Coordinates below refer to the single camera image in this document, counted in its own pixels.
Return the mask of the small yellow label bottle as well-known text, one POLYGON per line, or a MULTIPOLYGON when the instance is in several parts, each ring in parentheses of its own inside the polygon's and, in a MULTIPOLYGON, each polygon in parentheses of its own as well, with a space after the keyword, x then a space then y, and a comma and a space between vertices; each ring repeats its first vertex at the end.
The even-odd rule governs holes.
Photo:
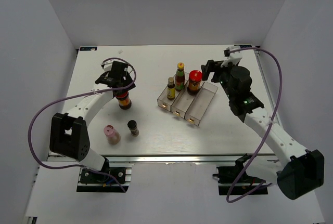
POLYGON ((168 78, 167 98, 169 100, 174 100, 175 99, 175 83, 174 83, 174 78, 173 77, 168 78))

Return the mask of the pink cap spice bottle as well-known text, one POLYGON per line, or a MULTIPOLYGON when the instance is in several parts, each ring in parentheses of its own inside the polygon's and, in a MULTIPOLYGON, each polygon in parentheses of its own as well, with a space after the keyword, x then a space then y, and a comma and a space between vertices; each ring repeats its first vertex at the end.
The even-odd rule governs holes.
POLYGON ((118 131, 111 125, 104 127, 104 134, 111 145, 116 145, 120 142, 121 136, 118 131))

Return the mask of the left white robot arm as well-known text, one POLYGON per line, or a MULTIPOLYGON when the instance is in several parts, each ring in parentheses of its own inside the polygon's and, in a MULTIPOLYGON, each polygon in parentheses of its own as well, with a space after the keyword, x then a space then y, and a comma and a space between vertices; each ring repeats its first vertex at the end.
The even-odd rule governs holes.
POLYGON ((108 160, 91 148, 88 126, 105 104, 135 88, 135 78, 128 71, 130 64, 120 58, 106 59, 101 67, 104 72, 92 90, 72 109, 53 116, 49 148, 91 169, 92 176, 104 182, 110 176, 108 160))

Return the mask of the red lid jar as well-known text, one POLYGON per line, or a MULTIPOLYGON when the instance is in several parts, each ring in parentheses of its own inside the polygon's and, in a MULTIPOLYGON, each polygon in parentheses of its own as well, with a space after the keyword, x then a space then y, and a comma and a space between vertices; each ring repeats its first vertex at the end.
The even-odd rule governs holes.
POLYGON ((128 110, 132 106, 128 91, 123 94, 117 95, 116 99, 118 101, 119 107, 122 110, 128 110))
POLYGON ((199 70, 191 71, 189 73, 187 92, 190 95, 196 95, 200 90, 201 81, 202 81, 202 72, 200 72, 199 70))

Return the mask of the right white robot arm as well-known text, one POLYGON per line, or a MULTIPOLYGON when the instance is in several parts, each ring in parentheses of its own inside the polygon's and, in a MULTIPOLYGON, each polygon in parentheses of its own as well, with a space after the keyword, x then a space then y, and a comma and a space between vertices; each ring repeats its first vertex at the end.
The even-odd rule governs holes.
POLYGON ((324 183, 324 156, 310 151, 274 123, 264 104, 251 92, 252 78, 238 62, 208 60, 201 66, 202 80, 212 73, 211 82, 220 83, 233 114, 254 130, 278 158, 273 163, 259 157, 243 156, 235 163, 235 176, 242 182, 252 177, 276 184, 289 199, 295 200, 324 183))

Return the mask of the green label sauce bottle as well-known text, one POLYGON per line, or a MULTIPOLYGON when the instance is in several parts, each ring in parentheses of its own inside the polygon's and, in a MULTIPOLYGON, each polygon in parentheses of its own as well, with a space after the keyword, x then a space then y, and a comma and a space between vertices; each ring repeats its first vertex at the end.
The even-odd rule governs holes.
POLYGON ((177 71, 175 75, 175 89, 177 91, 181 91, 185 85, 184 67, 185 65, 182 62, 177 64, 177 71))

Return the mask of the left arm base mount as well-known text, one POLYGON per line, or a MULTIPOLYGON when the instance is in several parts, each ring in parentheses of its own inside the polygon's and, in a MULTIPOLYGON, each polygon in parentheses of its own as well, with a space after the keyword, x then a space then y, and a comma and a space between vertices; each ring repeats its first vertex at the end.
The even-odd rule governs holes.
POLYGON ((131 182, 132 166, 130 163, 110 162, 101 175, 82 168, 79 173, 76 191, 80 193, 125 193, 131 182))

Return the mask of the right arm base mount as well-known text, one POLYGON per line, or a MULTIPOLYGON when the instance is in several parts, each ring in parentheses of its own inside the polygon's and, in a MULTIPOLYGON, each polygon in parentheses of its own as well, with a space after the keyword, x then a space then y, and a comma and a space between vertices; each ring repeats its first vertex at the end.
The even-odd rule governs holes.
MULTIPOLYGON (((220 196, 226 196, 231 184, 234 182, 238 174, 243 169, 247 160, 251 158, 251 154, 245 154, 235 161, 232 166, 218 166, 216 173, 212 175, 213 179, 218 182, 218 190, 220 196)), ((248 176, 246 172, 237 181, 231 191, 231 195, 241 196, 260 184, 262 180, 257 177, 248 176)))

